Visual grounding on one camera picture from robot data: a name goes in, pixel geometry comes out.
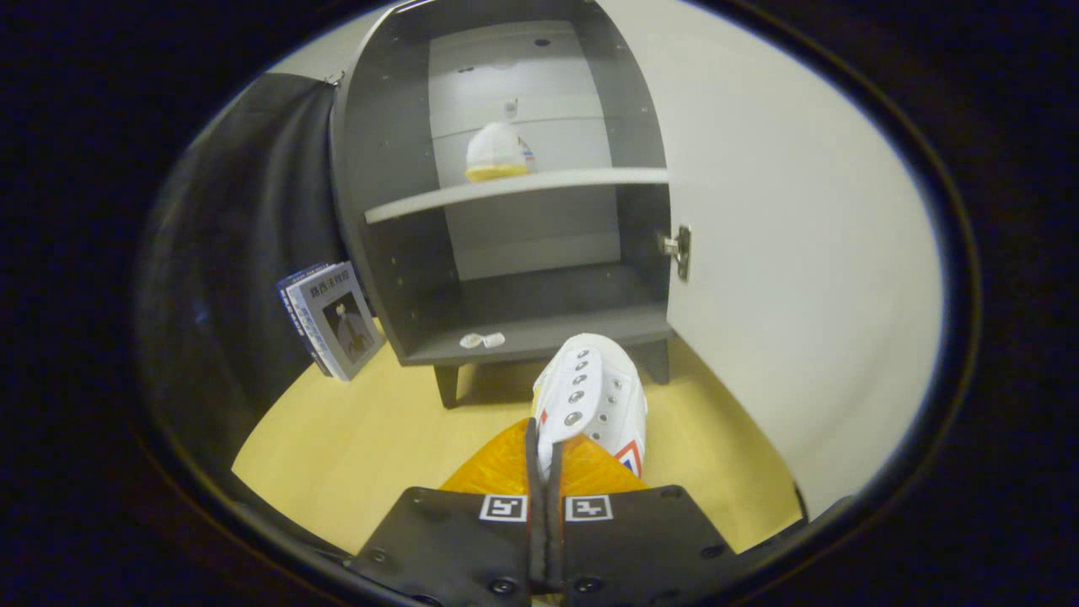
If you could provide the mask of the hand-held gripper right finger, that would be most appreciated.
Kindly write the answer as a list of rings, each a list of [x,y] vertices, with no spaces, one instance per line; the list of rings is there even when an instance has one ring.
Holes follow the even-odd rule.
[[[546,499],[545,581],[564,606],[687,606],[723,594],[735,556],[678,485],[571,496],[563,444]]]

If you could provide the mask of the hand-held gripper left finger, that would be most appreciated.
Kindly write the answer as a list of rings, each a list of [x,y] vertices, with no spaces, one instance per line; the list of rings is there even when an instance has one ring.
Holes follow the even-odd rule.
[[[350,570],[429,606],[529,606],[547,584],[537,424],[501,432],[440,489],[402,491]]]

